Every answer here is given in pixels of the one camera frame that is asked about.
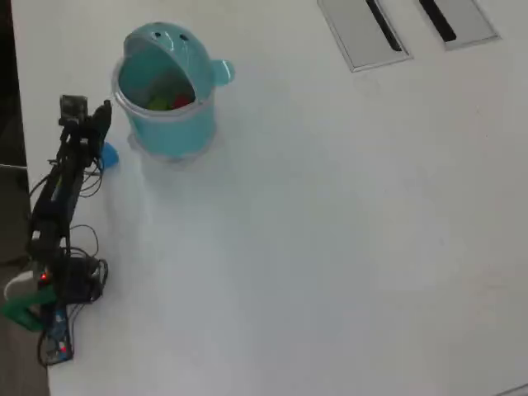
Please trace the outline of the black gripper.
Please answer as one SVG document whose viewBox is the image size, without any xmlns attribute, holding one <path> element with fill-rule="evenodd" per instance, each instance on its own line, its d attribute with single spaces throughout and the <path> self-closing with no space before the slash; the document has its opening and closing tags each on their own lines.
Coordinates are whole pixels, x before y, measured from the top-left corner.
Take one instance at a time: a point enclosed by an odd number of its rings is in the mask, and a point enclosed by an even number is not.
<svg viewBox="0 0 528 396">
<path fill-rule="evenodd" d="M 66 159 L 77 154 L 81 158 L 99 158 L 101 142 L 104 142 L 111 127 L 112 104 L 105 100 L 91 115 L 82 121 L 61 117 L 59 158 Z"/>
</svg>

